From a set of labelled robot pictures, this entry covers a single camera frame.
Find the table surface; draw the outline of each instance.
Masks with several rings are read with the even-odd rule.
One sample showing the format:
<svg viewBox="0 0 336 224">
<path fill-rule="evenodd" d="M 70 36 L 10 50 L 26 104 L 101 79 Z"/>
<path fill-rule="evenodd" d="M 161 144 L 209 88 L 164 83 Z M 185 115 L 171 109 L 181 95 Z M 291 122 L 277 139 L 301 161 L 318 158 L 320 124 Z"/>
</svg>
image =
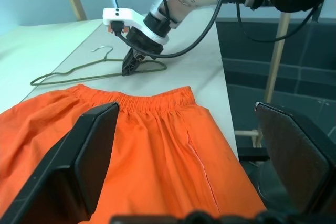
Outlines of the table surface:
<svg viewBox="0 0 336 224">
<path fill-rule="evenodd" d="M 100 24 L 20 26 L 0 36 L 0 113 L 20 103 L 34 89 L 30 81 L 52 72 Z"/>
<path fill-rule="evenodd" d="M 163 53 L 180 51 L 190 45 L 204 30 L 212 14 L 212 8 L 190 13 L 177 30 L 172 30 L 169 33 L 170 41 L 164 46 Z M 127 45 L 116 36 L 108 33 L 106 27 L 101 25 L 55 71 L 65 72 L 78 65 L 103 58 L 108 51 L 107 48 L 90 52 L 103 45 L 114 47 L 109 58 L 123 59 L 129 50 Z M 161 61 L 168 66 L 168 69 L 163 72 L 119 76 L 81 83 L 95 89 L 120 91 L 140 96 L 150 96 L 182 86 L 190 86 L 197 104 L 210 110 L 235 155 L 238 156 L 216 26 L 214 25 L 203 41 L 189 53 L 178 58 Z M 121 62 L 103 62 L 78 70 L 70 76 L 49 78 L 48 81 L 118 73 L 121 71 L 121 65 Z M 140 68 L 150 69 L 153 67 L 156 66 L 148 64 L 142 65 Z M 40 86 L 33 90 L 27 99 L 51 90 L 65 89 L 75 84 L 77 83 Z"/>
</svg>

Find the gray tile wall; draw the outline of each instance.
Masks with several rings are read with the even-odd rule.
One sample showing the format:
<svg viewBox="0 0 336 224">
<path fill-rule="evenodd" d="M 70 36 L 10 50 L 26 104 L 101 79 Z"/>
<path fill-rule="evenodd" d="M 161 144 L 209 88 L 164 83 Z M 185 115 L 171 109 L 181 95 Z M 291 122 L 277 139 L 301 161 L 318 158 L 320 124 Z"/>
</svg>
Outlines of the gray tile wall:
<svg viewBox="0 0 336 224">
<path fill-rule="evenodd" d="M 228 84 L 264 89 L 273 44 L 247 39 L 236 22 L 217 22 Z M 275 23 L 244 23 L 259 39 L 275 38 Z M 297 24 L 290 24 L 289 30 Z M 336 24 L 309 23 L 286 40 L 275 90 L 336 100 Z"/>
</svg>

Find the seam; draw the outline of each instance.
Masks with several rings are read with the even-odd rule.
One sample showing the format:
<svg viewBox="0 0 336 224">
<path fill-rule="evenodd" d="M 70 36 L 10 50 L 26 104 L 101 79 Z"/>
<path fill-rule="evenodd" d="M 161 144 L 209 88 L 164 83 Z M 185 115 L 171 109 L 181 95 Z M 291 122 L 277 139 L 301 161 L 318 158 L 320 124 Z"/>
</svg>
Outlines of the seam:
<svg viewBox="0 0 336 224">
<path fill-rule="evenodd" d="M 218 212 L 220 213 L 220 210 L 219 210 L 219 207 L 218 207 L 216 198 L 215 198 L 214 191 L 212 190 L 212 187 L 211 187 L 211 184 L 210 184 L 208 175 L 207 175 L 207 173 L 206 173 L 206 171 L 205 171 L 205 167 L 204 167 L 204 165 L 203 165 L 203 163 L 202 163 L 202 161 L 201 161 L 201 158 L 200 158 L 199 155 L 197 154 L 196 150 L 194 149 L 194 147 L 193 147 L 192 144 L 190 143 L 190 136 L 189 136 L 189 133 L 188 133 L 188 141 L 187 141 L 187 143 L 188 143 L 188 146 L 190 147 L 190 149 L 192 150 L 192 152 L 195 154 L 197 160 L 199 161 L 199 163 L 200 163 L 201 166 L 202 166 L 202 169 L 203 169 L 203 172 L 204 172 L 204 175 L 205 175 L 207 184 L 209 185 L 209 189 L 210 189 L 211 194 L 212 194 L 212 198 L 213 198 L 213 200 L 214 200 L 214 203 L 215 203 L 215 205 L 216 205 L 216 207 L 217 207 Z"/>
</svg>

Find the clothes hanger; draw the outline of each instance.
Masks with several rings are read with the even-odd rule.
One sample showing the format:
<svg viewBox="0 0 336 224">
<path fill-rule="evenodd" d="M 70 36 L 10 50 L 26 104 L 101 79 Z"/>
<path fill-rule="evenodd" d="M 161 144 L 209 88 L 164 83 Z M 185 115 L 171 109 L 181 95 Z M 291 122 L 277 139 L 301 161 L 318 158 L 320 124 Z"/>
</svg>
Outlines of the clothes hanger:
<svg viewBox="0 0 336 224">
<path fill-rule="evenodd" d="M 43 76 L 40 76 L 38 78 L 36 78 L 35 80 L 33 80 L 30 85 L 32 86 L 42 86 L 42 85 L 52 85 L 52 84 L 62 84 L 62 83 L 68 83 L 68 82 L 74 82 L 74 81 L 85 81 L 85 80 L 93 80 L 93 79 L 99 79 L 99 78 L 108 78 L 108 77 L 115 77 L 115 76 L 121 76 L 121 73 L 111 73 L 111 74 L 102 74 L 99 76 L 89 76 L 89 77 L 82 77 L 82 78 L 76 78 L 76 79 L 70 79 L 70 80 L 64 80 L 64 81 L 52 81 L 52 82 L 39 82 L 36 83 L 37 81 L 43 79 L 43 78 L 48 78 L 51 76 L 67 76 L 73 72 L 75 72 L 78 69 L 82 69 L 88 66 L 92 66 L 101 62 L 106 62 L 106 61 L 118 61 L 118 62 L 122 62 L 123 59 L 109 59 L 107 56 L 113 51 L 113 47 L 112 46 L 100 46 L 98 48 L 96 48 L 95 50 L 91 51 L 91 52 L 96 52 L 102 48 L 110 48 L 110 50 L 105 54 L 103 59 L 100 60 L 96 60 L 84 65 L 80 65 L 77 67 L 72 68 L 71 70 L 67 71 L 67 72 L 54 72 L 54 73 L 48 73 L 45 74 Z M 149 69 L 149 70 L 138 70 L 135 73 L 153 73 L 153 72 L 159 72 L 159 71 L 164 71 L 167 69 L 166 64 L 157 61 L 157 60 L 144 60 L 141 62 L 141 64 L 146 64 L 146 63 L 157 63 L 159 64 L 161 67 L 157 68 L 157 69 Z"/>
</svg>

